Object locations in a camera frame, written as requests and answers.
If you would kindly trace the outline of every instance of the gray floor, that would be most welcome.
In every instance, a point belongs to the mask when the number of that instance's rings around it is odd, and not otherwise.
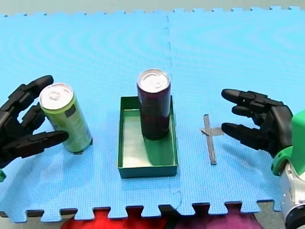
[[[175,8],[223,8],[230,10],[241,7],[249,10],[257,6],[268,9],[270,6],[281,5],[283,9],[288,6],[300,6],[305,9],[305,0],[0,0],[0,13],[14,15],[24,12],[28,15],[34,12],[52,14],[57,11],[73,13],[83,11],[93,13],[96,11],[113,12],[123,10],[131,12],[142,9],[145,12],[154,10],[171,11]],[[265,229],[284,229],[281,213],[272,211],[272,203],[260,203],[263,212],[256,217]],[[5,229],[59,229],[61,223],[41,223],[39,219],[29,219],[26,224],[13,224],[9,219],[0,219],[0,228]]]

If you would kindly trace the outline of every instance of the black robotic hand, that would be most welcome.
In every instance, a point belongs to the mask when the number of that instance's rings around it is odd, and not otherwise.
[[[269,99],[256,92],[224,89],[222,97],[237,106],[232,108],[236,115],[253,119],[260,129],[250,129],[244,125],[223,123],[222,131],[239,140],[241,144],[256,150],[265,150],[272,157],[292,145],[292,113],[282,102]]]
[[[44,122],[45,115],[39,103],[32,106],[22,123],[17,120],[21,111],[27,109],[39,96],[44,87],[53,83],[53,77],[46,75],[28,85],[20,85],[0,108],[0,168],[4,168],[18,157],[39,154],[45,148],[55,146],[68,139],[65,131],[33,135]]]

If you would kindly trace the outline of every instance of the dark red can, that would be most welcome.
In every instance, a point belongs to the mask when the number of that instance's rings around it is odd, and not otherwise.
[[[169,133],[171,82],[169,76],[158,69],[149,69],[140,74],[138,99],[142,134],[158,140]]]

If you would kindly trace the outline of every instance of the aluminum can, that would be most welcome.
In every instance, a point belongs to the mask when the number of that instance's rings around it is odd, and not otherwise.
[[[39,103],[54,130],[69,134],[63,142],[66,150],[82,153],[92,144],[92,135],[70,86],[65,83],[47,86],[39,95]]]
[[[149,69],[137,82],[142,134],[158,140],[169,133],[171,81],[165,72]]]

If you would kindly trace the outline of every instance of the robotic hand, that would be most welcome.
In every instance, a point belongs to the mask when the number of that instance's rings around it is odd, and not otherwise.
[[[46,75],[28,85],[22,84],[0,108],[0,182],[6,177],[1,168],[14,159],[42,153],[45,148],[68,139],[69,135],[65,131],[33,134],[45,119],[39,103],[28,110],[21,123],[17,120],[19,113],[34,102],[44,87],[52,83],[52,76]]]
[[[253,119],[259,129],[244,125],[223,123],[222,131],[256,150],[265,150],[274,158],[278,152],[292,145],[292,113],[282,102],[269,99],[256,92],[224,89],[222,97],[237,104],[232,108],[236,115]]]
[[[267,95],[224,89],[222,96],[237,104],[232,112],[251,117],[259,129],[223,123],[222,130],[242,144],[274,158],[271,169],[280,177],[281,209],[287,229],[305,225],[305,110],[293,115]]]

